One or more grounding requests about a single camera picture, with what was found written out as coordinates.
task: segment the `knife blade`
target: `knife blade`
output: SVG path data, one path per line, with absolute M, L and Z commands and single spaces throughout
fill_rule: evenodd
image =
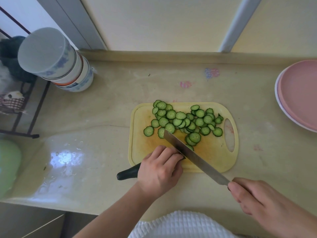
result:
M 164 139 L 166 139 L 170 144 L 172 144 L 180 153 L 182 153 L 187 159 L 193 162 L 198 168 L 204 171 L 209 177 L 216 181 L 220 185 L 229 184 L 229 180 L 219 173 L 215 168 L 208 164 L 205 160 L 200 158 L 194 151 L 188 148 L 183 142 L 178 138 L 168 132 L 166 129 L 164 131 Z

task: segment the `cutting board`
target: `cutting board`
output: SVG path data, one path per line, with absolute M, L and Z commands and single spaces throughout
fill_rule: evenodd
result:
M 190 107 L 198 104 L 201 109 L 206 110 L 212 108 L 214 115 L 217 117 L 218 113 L 224 117 L 223 122 L 218 127 L 224 130 L 224 121 L 230 120 L 235 138 L 235 147 L 233 152 L 227 148 L 224 134 L 221 137 L 216 137 L 212 133 L 207 136 L 202 136 L 201 141 L 194 146 L 194 151 L 214 167 L 219 172 L 225 172 L 232 168 L 236 162 L 239 148 L 239 138 L 236 124 L 232 115 L 223 105 L 214 102 L 191 102 L 191 103 L 170 103 L 173 109 L 178 112 L 190 113 Z M 151 120 L 155 119 L 152 114 L 153 104 L 142 103 L 135 107 L 131 114 L 130 137 L 129 137 L 129 163 L 134 166 L 142 161 L 142 159 L 151 153 L 158 145 L 165 145 L 171 147 L 165 139 L 158 137 L 158 129 L 154 129 L 154 134 L 146 137 L 143 130 L 151 125 Z M 185 143 L 185 133 L 176 130 L 174 135 Z M 188 159 L 182 161 L 184 172 L 202 172 L 196 165 Z

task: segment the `kitchen counter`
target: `kitchen counter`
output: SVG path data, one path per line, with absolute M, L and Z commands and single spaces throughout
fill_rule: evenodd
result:
M 39 139 L 10 138 L 24 158 L 4 202 L 98 215 L 135 183 L 116 179 L 130 167 L 133 108 L 156 99 L 212 101 L 228 108 L 239 132 L 236 164 L 224 175 L 265 180 L 317 215 L 317 134 L 289 120 L 274 95 L 275 80 L 288 65 L 90 63 L 97 74 L 86 91 L 50 87 L 34 127 Z M 207 79 L 205 68 L 217 68 L 220 75 Z M 233 232 L 266 235 L 227 187 L 202 173 L 184 173 L 142 219 L 175 210 L 202 212 Z

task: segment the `right hand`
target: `right hand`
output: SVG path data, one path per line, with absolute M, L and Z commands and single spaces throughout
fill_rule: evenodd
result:
M 317 217 L 266 182 L 234 178 L 228 188 L 242 211 L 271 234 L 280 238 L 317 237 Z
M 183 155 L 176 148 L 157 146 L 141 162 L 136 183 L 152 201 L 173 188 L 183 173 Z

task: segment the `stack of plates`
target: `stack of plates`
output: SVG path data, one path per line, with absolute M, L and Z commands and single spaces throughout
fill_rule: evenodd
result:
M 282 111 L 299 126 L 317 132 L 317 60 L 305 60 L 284 69 L 275 82 Z
M 55 28 L 41 28 L 27 36 L 19 48 L 18 61 L 25 71 L 66 91 L 83 91 L 93 81 L 87 59 Z

